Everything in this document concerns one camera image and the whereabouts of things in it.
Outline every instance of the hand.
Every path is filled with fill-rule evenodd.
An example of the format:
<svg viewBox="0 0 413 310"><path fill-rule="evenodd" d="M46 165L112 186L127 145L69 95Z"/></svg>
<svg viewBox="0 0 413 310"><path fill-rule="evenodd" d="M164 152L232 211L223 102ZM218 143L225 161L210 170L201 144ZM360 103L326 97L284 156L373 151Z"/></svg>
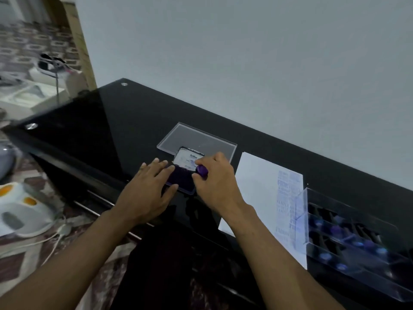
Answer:
<svg viewBox="0 0 413 310"><path fill-rule="evenodd" d="M121 192L112 214L130 224L130 228L142 224L160 215L165 211L175 195L178 185L174 184L164 192L161 191L175 166L168 165L168 161L159 162L156 158L151 164L143 163L138 173Z"/></svg>
<svg viewBox="0 0 413 310"><path fill-rule="evenodd" d="M199 174L192 174L197 192L208 207L218 212L227 222L238 217L240 210L248 208L235 180L234 168L222 152L198 159L195 164L203 165L208 170L206 180Z"/></svg>

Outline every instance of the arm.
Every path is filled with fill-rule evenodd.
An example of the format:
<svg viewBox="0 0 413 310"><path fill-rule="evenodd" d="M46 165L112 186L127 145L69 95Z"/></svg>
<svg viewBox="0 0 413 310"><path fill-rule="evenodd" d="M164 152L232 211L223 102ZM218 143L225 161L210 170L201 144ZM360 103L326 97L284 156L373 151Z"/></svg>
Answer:
<svg viewBox="0 0 413 310"><path fill-rule="evenodd" d="M149 221L168 206L178 186L161 196L174 166L155 159L142 164L116 205L63 252L0 298L2 309L74 309L119 241L137 224Z"/></svg>
<svg viewBox="0 0 413 310"><path fill-rule="evenodd" d="M229 224L254 273L268 309L344 308L284 249L240 193L234 169L222 153L196 161L208 169L193 175L205 203Z"/></svg>

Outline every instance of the desk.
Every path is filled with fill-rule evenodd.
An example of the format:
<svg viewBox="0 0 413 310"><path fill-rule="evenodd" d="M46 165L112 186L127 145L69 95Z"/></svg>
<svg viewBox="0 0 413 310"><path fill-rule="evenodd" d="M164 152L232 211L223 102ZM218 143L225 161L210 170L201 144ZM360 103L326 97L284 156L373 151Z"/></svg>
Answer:
<svg viewBox="0 0 413 310"><path fill-rule="evenodd" d="M235 170L245 151L301 173L306 187L395 224L409 236L409 248L413 246L413 191L127 79L8 126L4 132L39 162L66 199L79 203L87 192L107 200L110 207L143 161L172 160L172 155L156 145L179 121L238 144L231 162ZM27 130L28 123L38 126ZM238 250L232 237L217 231L218 214L198 197L178 193L171 204L174 220L228 252ZM85 205L94 212L104 209L89 201ZM308 271L321 283L369 307L384 302L407 306L315 261L308 262Z"/></svg>

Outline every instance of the forearm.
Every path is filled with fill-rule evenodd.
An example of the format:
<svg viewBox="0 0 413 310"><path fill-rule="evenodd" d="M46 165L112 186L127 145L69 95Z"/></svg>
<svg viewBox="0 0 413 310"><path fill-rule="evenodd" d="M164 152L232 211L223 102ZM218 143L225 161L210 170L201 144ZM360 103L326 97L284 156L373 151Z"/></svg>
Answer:
<svg viewBox="0 0 413 310"><path fill-rule="evenodd" d="M268 309L343 309L264 226L251 206L228 219Z"/></svg>
<svg viewBox="0 0 413 310"><path fill-rule="evenodd" d="M0 299L2 308L74 309L129 228L106 211L63 252L7 292Z"/></svg>

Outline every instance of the left hand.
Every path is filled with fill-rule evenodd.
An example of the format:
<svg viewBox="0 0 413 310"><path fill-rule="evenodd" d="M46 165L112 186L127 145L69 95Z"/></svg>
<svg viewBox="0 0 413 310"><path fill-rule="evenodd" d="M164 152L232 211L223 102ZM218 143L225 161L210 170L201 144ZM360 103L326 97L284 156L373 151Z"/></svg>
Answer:
<svg viewBox="0 0 413 310"><path fill-rule="evenodd" d="M132 228L165 211L178 190L178 185L174 184L161 195L163 186L175 169L173 165L165 168L167 165L168 161L159 162L158 158L149 165L143 163L110 210L112 214Z"/></svg>

